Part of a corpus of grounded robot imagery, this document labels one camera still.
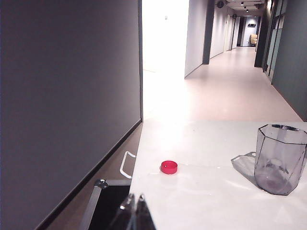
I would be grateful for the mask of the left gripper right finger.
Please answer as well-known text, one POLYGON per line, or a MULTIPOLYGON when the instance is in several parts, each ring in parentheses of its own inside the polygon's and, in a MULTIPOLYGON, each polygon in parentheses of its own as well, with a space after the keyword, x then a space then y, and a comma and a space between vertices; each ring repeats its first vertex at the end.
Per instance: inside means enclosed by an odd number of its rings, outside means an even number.
POLYGON ((156 230, 144 194, 141 194, 135 212, 135 227, 137 230, 156 230))

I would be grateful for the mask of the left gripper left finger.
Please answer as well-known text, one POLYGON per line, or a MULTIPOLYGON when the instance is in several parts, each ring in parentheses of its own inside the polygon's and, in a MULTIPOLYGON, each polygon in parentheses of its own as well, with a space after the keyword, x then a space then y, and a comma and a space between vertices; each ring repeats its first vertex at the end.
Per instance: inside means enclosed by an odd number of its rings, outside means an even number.
POLYGON ((130 230, 134 212, 135 195, 129 194, 117 209, 111 224, 111 230, 130 230))

